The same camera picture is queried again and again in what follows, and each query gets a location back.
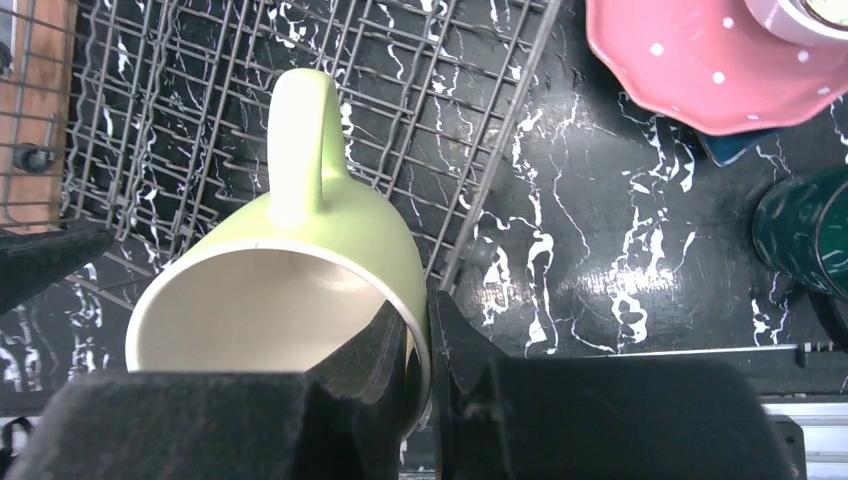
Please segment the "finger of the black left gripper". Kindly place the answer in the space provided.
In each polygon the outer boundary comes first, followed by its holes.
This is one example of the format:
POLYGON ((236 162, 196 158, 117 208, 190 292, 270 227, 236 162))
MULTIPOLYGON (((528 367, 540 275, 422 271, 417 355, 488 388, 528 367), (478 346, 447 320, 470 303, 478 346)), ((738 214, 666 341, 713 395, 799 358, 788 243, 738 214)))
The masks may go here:
POLYGON ((109 250, 104 226, 70 223, 40 233, 1 231, 1 312, 6 313, 109 250))

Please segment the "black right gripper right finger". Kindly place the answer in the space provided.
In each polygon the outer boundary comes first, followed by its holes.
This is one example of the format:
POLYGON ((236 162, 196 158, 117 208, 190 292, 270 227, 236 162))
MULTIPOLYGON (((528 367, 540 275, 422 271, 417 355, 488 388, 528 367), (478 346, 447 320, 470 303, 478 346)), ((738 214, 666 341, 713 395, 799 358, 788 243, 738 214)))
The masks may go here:
POLYGON ((429 300, 442 479, 790 479, 732 366, 687 357, 512 357, 446 292, 429 300))

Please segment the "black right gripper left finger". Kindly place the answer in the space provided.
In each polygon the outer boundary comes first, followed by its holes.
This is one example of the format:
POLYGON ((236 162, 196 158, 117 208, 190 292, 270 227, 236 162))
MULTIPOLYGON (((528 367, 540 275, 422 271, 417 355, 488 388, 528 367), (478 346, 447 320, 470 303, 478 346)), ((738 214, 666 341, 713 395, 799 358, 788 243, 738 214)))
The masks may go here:
POLYGON ((304 373, 100 373, 65 385, 7 479, 394 479, 406 327, 389 305, 304 373))

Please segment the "light green ceramic mug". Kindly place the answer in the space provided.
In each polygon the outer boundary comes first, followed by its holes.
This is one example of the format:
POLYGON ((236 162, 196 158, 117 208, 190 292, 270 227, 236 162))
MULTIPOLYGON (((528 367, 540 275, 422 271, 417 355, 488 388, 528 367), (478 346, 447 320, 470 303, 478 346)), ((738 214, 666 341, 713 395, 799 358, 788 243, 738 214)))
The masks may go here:
POLYGON ((432 367, 422 260, 401 214, 346 166, 340 102, 326 73, 295 68, 273 87, 269 189, 172 261, 134 306, 132 371, 304 372, 391 306, 406 351, 410 434, 432 367))

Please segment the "dark green glossy mug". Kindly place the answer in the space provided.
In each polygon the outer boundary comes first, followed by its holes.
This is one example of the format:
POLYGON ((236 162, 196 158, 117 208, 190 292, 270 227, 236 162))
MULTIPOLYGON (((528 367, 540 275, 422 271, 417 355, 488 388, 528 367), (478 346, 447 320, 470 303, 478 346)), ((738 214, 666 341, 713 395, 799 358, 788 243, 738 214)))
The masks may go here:
POLYGON ((847 299, 847 167, 802 172, 776 183, 752 220, 760 258, 808 288, 847 299))

